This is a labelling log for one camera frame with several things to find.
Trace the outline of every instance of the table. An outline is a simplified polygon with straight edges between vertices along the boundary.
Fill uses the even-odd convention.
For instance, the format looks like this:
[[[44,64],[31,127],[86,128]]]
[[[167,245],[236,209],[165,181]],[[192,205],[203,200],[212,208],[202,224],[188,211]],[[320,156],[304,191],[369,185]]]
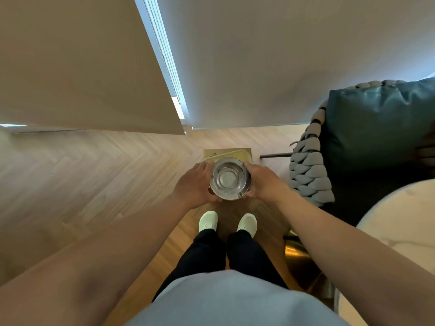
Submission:
[[[374,205],[357,228],[435,274],[435,180],[394,191]],[[334,308],[351,326],[367,325],[338,291]]]

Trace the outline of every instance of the hand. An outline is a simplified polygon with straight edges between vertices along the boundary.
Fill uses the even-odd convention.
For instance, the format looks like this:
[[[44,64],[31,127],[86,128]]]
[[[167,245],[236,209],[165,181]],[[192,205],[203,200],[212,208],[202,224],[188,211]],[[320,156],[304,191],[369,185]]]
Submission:
[[[215,163],[195,164],[177,182],[172,194],[188,209],[196,208],[207,202],[221,202],[222,199],[208,191]]]
[[[251,174],[251,188],[243,198],[257,198],[263,202],[277,204],[288,198],[292,190],[269,167],[244,163]]]

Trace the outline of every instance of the teal pillow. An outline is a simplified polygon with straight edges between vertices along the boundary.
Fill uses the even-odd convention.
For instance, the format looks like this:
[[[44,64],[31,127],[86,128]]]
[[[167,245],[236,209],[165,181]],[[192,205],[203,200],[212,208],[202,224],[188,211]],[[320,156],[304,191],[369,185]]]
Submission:
[[[434,120],[435,78],[331,90],[321,147],[328,171],[351,173],[401,164]]]

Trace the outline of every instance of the yellow tray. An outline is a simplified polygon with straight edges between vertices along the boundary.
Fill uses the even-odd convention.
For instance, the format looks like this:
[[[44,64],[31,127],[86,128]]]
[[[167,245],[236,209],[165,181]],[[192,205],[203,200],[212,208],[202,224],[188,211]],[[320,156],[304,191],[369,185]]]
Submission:
[[[216,162],[219,159],[226,158],[226,157],[233,157],[233,158],[239,159],[241,161],[248,161],[248,162],[252,163],[251,154],[249,152],[247,152],[246,150],[242,150],[242,149],[241,150],[236,150],[236,151],[233,151],[233,152],[229,152],[229,153],[220,154],[218,156],[212,156],[212,157],[209,157],[209,158],[205,158],[204,161],[207,161],[207,162],[211,162],[211,161]]]

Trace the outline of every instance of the black pants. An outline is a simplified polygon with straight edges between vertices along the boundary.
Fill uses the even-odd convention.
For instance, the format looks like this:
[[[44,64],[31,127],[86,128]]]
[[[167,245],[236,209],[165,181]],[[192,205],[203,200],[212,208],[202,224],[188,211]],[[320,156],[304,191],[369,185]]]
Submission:
[[[229,235],[226,254],[231,269],[287,288],[264,249],[249,232],[240,230]],[[215,230],[202,230],[180,258],[176,268],[163,281],[153,301],[175,279],[220,270],[225,270],[225,243]]]

